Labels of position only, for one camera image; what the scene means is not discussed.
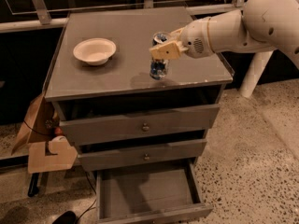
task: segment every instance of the cable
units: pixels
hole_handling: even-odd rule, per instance
[[[93,185],[92,185],[90,179],[88,178],[87,172],[85,172],[85,175],[86,175],[86,179],[87,179],[88,183],[90,184],[90,186],[91,186],[91,188],[92,188],[94,194],[96,194],[96,191],[95,191],[95,189],[94,189],[94,187],[93,187]],[[77,224],[78,221],[83,217],[84,214],[86,214],[87,212],[89,212],[89,211],[91,211],[91,210],[93,210],[93,209],[96,208],[96,207],[93,207],[94,204],[95,204],[95,202],[96,202],[96,199],[93,201],[93,204],[92,204],[89,208],[87,208],[87,209],[86,209],[86,210],[85,210],[85,211],[84,211],[84,212],[83,212],[83,213],[76,219],[76,221],[75,221],[74,224]]]
[[[30,130],[32,130],[33,132],[38,133],[38,134],[40,134],[40,135],[44,135],[44,136],[51,136],[50,134],[40,133],[39,131],[36,131],[35,129],[31,128],[31,127],[29,126],[29,124],[28,124],[25,120],[24,120],[23,122],[24,122],[24,124],[25,124]]]

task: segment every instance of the brown cardboard box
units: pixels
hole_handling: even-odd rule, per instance
[[[46,128],[46,121],[51,120],[54,108],[47,103],[41,93],[30,104],[24,123],[21,125],[12,149],[12,154],[23,147],[29,148],[28,172],[42,173],[70,169],[77,157],[74,147],[66,139],[53,138],[53,130]]]

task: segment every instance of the drawer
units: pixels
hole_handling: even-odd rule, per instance
[[[95,171],[131,165],[199,157],[206,139],[190,140],[160,145],[118,148],[78,155],[85,171]]]
[[[60,125],[70,143],[82,146],[209,129],[218,111],[219,105],[201,105],[61,121]]]
[[[206,217],[190,160],[97,172],[97,223],[174,223]]]

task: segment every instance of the gray tabletop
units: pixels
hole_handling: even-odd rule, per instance
[[[73,13],[46,92],[47,101],[70,100],[140,91],[160,91],[232,81],[217,55],[170,61],[163,80],[150,77],[152,36],[183,27],[192,18],[184,7]],[[74,47],[89,38],[112,40],[117,51],[104,66],[78,61]]]

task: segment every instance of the metal knob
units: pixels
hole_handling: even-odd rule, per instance
[[[145,161],[149,161],[149,160],[150,160],[150,155],[146,153],[146,154],[144,155],[143,159],[144,159]]]
[[[142,131],[143,132],[147,132],[150,130],[150,126],[147,124],[147,123],[143,123],[143,126],[142,126]]]

